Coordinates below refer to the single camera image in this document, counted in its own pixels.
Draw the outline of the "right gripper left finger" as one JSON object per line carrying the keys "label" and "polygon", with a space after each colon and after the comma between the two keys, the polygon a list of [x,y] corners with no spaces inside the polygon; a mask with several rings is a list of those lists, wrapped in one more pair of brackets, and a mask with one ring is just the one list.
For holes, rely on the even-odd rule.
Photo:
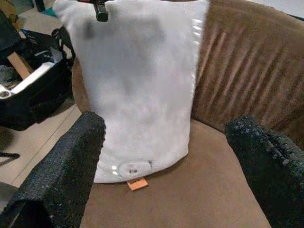
{"label": "right gripper left finger", "polygon": [[83,113],[10,198],[0,215],[0,226],[80,227],[105,130],[102,117]]}

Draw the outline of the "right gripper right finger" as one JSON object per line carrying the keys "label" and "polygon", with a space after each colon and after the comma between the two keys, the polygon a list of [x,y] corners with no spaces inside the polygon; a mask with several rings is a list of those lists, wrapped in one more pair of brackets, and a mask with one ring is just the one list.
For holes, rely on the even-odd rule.
{"label": "right gripper right finger", "polygon": [[225,126],[247,183],[273,228],[304,226],[304,151],[251,116]]}

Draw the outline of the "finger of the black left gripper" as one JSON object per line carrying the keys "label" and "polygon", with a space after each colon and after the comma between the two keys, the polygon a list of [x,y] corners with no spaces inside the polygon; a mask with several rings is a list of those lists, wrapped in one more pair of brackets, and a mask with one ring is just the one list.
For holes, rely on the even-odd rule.
{"label": "finger of the black left gripper", "polygon": [[108,12],[105,7],[107,0],[93,0],[93,5],[95,8],[96,19],[99,22],[108,21]]}

